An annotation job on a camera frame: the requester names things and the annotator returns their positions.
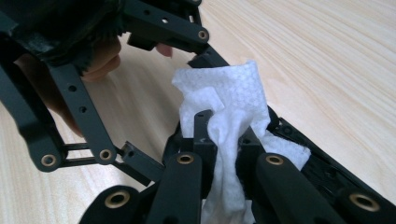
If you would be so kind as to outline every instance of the table surface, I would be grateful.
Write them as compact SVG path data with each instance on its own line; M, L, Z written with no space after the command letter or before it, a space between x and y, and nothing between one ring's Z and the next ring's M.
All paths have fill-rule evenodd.
M257 61L279 116L396 203L395 1L210 0L201 16L230 64ZM171 79L192 55L164 58L126 39L121 66L86 87L115 145L159 160L182 101ZM54 117L66 142L83 141ZM1 104L0 118L0 223L77 223L104 189L143 188L110 166L40 173Z

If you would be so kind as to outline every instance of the paper towel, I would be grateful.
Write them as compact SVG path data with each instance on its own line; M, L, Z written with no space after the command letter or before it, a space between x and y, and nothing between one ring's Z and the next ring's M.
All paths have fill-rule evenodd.
M213 111L207 130L218 146L218 155L202 223L253 223L250 205L235 171L238 138L251 126L267 152L288 157L298 169L304 166L310 151L266 131L270 122L268 107L253 61L220 68L178 69L173 84L184 95L180 107L184 137L193 137L196 113Z

